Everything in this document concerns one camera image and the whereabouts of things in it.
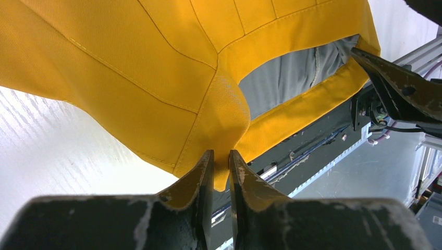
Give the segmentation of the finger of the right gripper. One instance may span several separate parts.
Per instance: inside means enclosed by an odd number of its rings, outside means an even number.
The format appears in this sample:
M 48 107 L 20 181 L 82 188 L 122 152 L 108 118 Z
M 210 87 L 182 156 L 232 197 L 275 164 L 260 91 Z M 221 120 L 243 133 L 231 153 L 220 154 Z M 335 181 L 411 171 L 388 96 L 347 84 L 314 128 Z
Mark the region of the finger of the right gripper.
M 441 124 L 441 79 L 419 74 L 358 48 L 352 58 L 368 74 L 387 113 L 409 123 Z

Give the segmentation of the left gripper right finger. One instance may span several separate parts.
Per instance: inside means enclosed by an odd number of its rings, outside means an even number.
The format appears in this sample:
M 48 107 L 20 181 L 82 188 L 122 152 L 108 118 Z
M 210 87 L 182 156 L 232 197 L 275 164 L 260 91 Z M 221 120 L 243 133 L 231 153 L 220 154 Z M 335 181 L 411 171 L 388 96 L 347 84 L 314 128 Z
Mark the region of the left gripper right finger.
M 431 249 L 404 204 L 389 198 L 292 199 L 229 154 L 235 249 Z

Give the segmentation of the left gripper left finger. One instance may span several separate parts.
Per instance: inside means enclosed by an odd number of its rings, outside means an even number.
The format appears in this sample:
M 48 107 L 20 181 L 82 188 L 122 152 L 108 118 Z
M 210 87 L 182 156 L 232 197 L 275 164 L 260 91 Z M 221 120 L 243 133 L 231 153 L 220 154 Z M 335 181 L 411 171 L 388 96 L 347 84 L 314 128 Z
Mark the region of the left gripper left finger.
M 155 195 L 40 196 L 17 213 L 1 249 L 208 249 L 214 152 Z

